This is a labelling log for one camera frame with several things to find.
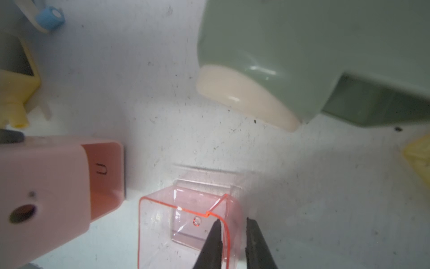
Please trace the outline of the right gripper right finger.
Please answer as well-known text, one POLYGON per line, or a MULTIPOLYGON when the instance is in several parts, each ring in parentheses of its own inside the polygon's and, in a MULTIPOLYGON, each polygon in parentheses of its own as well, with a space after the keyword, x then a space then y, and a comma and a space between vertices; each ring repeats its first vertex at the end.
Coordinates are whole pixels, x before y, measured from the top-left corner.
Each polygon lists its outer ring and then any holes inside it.
POLYGON ((256 220, 246 219, 247 269, 278 269, 256 220))

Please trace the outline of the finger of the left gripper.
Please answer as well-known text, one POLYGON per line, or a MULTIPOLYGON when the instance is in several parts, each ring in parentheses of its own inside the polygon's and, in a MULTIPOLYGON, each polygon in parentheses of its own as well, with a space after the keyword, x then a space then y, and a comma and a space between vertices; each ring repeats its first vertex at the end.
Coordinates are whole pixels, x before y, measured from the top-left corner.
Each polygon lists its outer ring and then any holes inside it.
POLYGON ((0 144, 22 143, 25 135, 19 131, 0 129, 0 144))

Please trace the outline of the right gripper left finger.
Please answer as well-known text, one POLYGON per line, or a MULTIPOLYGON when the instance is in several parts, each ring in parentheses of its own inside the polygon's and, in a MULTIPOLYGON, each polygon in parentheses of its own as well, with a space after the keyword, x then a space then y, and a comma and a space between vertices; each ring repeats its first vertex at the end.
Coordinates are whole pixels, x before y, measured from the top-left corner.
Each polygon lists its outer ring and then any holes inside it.
POLYGON ((193 269, 221 269, 223 242, 221 221, 217 219, 208 234, 193 269))

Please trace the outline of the pink transparent tray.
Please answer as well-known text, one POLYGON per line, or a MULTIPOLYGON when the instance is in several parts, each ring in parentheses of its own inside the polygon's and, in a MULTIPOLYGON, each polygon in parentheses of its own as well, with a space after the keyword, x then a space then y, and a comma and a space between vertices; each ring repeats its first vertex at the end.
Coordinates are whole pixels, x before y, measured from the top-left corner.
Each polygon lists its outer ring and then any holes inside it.
POLYGON ((140 269, 191 269, 209 236, 221 222, 223 269, 235 269, 244 230, 239 189, 178 179, 139 202, 137 264, 140 269))

